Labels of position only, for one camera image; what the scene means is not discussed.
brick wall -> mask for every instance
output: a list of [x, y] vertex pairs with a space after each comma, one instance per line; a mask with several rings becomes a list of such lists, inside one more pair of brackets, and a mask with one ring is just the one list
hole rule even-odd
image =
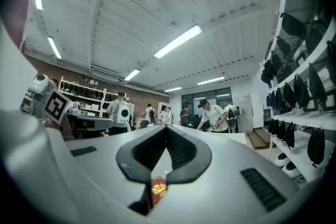
[[[80, 85], [87, 86], [87, 82], [83, 82], [81, 80], [82, 74], [50, 65], [46, 62], [40, 61], [30, 56], [26, 56], [26, 58], [37, 69], [38, 74], [45, 74], [49, 77], [49, 79], [57, 79], [59, 83], [61, 81], [61, 78], [64, 77], [65, 80], [68, 80], [70, 82], [77, 82]], [[91, 77], [88, 76], [85, 76], [85, 78], [89, 80], [91, 79]], [[99, 79], [94, 80], [97, 80], [99, 82], [99, 85], [97, 87], [99, 90], [103, 90], [104, 88], [106, 88], [108, 92], [112, 93], [118, 93], [120, 91], [127, 93], [127, 97], [130, 98], [130, 102], [134, 104], [135, 118], [142, 118], [142, 114], [144, 113], [149, 103], [152, 104], [155, 114], [157, 113], [157, 107], [159, 102], [169, 103], [168, 97], [129, 89], [123, 86], [110, 84], [105, 81], [100, 81]]]

black and white square marker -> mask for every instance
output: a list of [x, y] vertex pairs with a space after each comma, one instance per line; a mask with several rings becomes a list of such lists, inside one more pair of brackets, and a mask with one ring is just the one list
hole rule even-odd
[[56, 89], [53, 89], [49, 99], [46, 102], [44, 110], [49, 118], [60, 124], [64, 114], [69, 108], [70, 102], [71, 101], [63, 94], [58, 92]]

box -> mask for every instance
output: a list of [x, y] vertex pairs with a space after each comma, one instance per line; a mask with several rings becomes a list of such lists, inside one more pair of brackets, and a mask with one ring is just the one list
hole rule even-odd
[[98, 104], [92, 104], [92, 109], [94, 110], [99, 110], [99, 105]]

air vent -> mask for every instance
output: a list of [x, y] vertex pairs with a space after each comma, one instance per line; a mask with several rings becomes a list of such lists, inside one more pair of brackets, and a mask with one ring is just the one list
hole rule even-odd
[[286, 199], [254, 168], [240, 172], [268, 212], [282, 205]]
[[77, 157], [80, 155], [91, 153], [96, 150], [97, 149], [94, 146], [88, 146], [88, 147], [79, 148], [77, 150], [72, 150], [70, 151], [70, 153], [73, 155], [73, 157]]
[[103, 76], [103, 77], [106, 77], [106, 78], [109, 78], [109, 79], [112, 79], [112, 80], [119, 80], [120, 78], [120, 75], [114, 71], [111, 71], [111, 70], [108, 70], [108, 69], [104, 69], [104, 68], [101, 68], [101, 67], [95, 67], [95, 66], [92, 66], [91, 67], [91, 73], [92, 75], [96, 76]]

air conditioner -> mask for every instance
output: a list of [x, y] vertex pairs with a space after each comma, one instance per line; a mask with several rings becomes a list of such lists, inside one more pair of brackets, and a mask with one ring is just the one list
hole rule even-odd
[[119, 82], [120, 78], [120, 75], [114, 71], [95, 66], [91, 66], [91, 74], [96, 78], [101, 78], [113, 82]]

